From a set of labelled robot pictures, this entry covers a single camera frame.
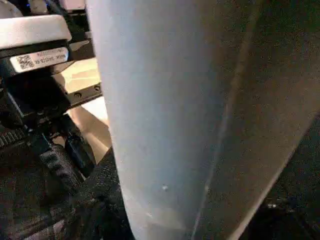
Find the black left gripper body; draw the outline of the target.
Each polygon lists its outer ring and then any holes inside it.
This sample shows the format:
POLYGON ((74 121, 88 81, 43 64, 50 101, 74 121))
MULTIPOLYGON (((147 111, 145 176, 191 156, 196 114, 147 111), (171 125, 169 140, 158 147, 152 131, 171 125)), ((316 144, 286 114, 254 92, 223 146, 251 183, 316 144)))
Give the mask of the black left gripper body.
POLYGON ((102 96, 101 85, 68 93, 54 76, 74 63, 66 42, 43 42, 0 51, 0 147, 44 129, 66 111, 102 96))

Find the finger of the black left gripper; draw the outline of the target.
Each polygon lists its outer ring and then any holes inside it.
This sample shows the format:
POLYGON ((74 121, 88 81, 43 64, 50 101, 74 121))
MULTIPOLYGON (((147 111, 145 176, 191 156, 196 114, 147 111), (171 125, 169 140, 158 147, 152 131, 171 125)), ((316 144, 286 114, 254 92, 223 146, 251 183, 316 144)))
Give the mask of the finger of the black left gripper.
POLYGON ((77 194, 84 178, 89 177, 96 166, 92 147, 77 134, 67 136, 62 146, 38 133, 35 135, 35 155, 72 195, 77 194))

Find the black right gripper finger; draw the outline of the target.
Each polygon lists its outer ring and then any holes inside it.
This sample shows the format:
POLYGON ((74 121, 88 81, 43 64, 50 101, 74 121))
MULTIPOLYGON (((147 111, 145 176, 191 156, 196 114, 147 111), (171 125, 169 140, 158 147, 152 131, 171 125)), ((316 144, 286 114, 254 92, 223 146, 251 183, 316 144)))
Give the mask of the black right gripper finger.
POLYGON ((114 151, 110 148, 73 199, 71 240, 132 240, 114 151))

